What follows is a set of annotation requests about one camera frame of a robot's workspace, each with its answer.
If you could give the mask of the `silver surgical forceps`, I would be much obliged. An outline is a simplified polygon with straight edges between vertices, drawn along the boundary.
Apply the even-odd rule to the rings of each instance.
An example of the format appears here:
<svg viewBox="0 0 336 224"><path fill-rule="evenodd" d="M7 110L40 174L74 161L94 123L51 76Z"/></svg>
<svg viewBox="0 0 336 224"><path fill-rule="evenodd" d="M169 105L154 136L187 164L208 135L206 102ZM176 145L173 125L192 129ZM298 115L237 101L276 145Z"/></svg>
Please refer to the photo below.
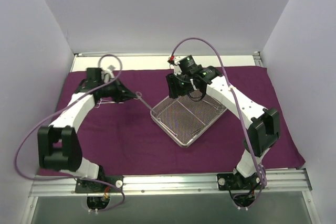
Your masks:
<svg viewBox="0 0 336 224"><path fill-rule="evenodd" d="M106 100L106 99L100 99L97 104L95 105L95 108L100 108L102 105L105 105L105 104L115 104L114 101L111 101L111 100Z"/></svg>

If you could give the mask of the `silver surgical scissors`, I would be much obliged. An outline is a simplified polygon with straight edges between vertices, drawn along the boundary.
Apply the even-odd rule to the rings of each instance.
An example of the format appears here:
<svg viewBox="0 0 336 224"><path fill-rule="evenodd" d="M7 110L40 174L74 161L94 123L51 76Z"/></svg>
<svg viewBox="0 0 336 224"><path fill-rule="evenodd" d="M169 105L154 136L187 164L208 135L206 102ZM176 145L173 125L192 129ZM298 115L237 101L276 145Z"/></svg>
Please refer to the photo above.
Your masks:
<svg viewBox="0 0 336 224"><path fill-rule="evenodd" d="M135 93L136 95L136 100L139 100L140 102L142 102L151 112L153 112L153 108L143 99L142 93L137 91Z"/></svg>

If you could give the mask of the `metal mesh instrument tray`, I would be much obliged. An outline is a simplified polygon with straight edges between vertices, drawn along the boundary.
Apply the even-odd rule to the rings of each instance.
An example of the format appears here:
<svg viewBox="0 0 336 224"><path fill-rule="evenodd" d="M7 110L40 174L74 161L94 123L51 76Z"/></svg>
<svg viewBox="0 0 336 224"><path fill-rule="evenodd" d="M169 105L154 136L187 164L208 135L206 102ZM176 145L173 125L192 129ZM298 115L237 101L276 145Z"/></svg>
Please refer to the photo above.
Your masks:
<svg viewBox="0 0 336 224"><path fill-rule="evenodd" d="M152 120L180 147L192 145L227 108L206 95L200 101L188 96L166 97L150 112Z"/></svg>

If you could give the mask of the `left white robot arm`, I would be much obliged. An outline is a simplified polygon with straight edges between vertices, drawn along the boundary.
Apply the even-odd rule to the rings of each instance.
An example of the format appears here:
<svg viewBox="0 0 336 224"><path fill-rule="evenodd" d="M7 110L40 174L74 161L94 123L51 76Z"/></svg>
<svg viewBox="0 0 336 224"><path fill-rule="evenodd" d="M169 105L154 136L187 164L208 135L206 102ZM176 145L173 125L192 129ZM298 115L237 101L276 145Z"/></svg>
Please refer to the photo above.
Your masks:
<svg viewBox="0 0 336 224"><path fill-rule="evenodd" d="M119 80L104 83L101 79L86 78L79 83L67 108L37 131L40 168L87 178L87 186L94 192L105 188L103 168L84 158L77 132L97 102L108 97L122 103L137 96Z"/></svg>

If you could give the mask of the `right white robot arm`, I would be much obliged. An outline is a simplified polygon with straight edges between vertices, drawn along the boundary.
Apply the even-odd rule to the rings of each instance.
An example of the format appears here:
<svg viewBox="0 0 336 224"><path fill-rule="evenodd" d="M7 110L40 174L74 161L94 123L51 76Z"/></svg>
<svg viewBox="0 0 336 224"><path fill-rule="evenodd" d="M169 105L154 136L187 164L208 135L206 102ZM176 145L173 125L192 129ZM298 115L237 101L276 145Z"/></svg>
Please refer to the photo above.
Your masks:
<svg viewBox="0 0 336 224"><path fill-rule="evenodd" d="M254 102L232 85L225 70L198 65L182 74L166 76L169 97L176 99L198 90L209 96L234 114L241 123L244 133L244 152L233 175L236 187L244 189L256 174L262 183L266 175L261 161L269 149L280 138L280 113L276 108L267 109Z"/></svg>

